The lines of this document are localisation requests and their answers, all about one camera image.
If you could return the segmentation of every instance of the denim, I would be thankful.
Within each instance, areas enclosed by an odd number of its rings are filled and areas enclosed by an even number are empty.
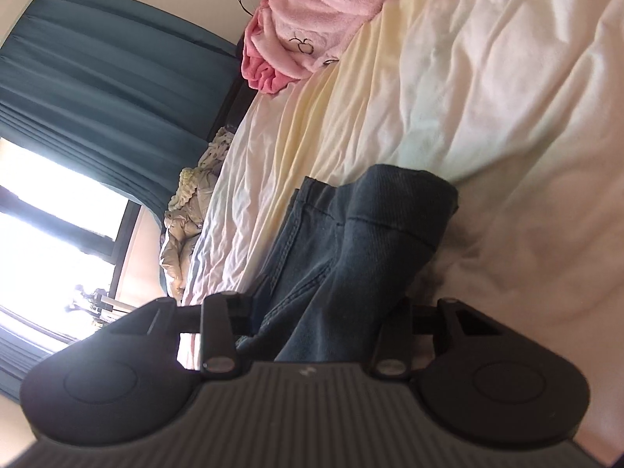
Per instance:
[[[456,210],[456,189],[424,171],[375,165],[337,188],[305,178],[253,298],[258,333],[239,340],[239,354],[366,362]]]

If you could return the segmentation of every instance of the cream bedding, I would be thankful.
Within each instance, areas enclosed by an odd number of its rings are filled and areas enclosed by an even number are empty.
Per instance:
[[[461,196],[434,295],[575,362],[592,390],[578,440],[612,462],[624,450],[622,93],[624,0],[388,0],[339,64],[255,100],[185,304],[248,286],[305,175],[429,170]]]

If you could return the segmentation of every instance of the ridged black surface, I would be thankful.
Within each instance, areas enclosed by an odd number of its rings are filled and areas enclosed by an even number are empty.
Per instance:
[[[157,434],[84,448],[40,440],[14,468],[598,468],[572,442],[504,452],[450,435],[409,389],[354,364],[255,364],[205,384]]]

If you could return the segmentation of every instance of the screw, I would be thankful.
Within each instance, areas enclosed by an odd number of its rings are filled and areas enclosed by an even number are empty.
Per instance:
[[[408,369],[398,359],[384,359],[377,364],[377,371],[384,376],[400,376]]]
[[[202,366],[211,373],[229,373],[236,367],[236,362],[229,357],[211,357]]]

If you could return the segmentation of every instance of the black plastic device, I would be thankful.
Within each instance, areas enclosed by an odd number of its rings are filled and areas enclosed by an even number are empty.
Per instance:
[[[456,300],[405,299],[369,364],[246,361],[253,293],[155,300],[37,365],[22,467],[598,468],[573,441],[589,404],[565,359]],[[199,333],[201,370],[176,360]],[[436,357],[413,367],[414,334]]]

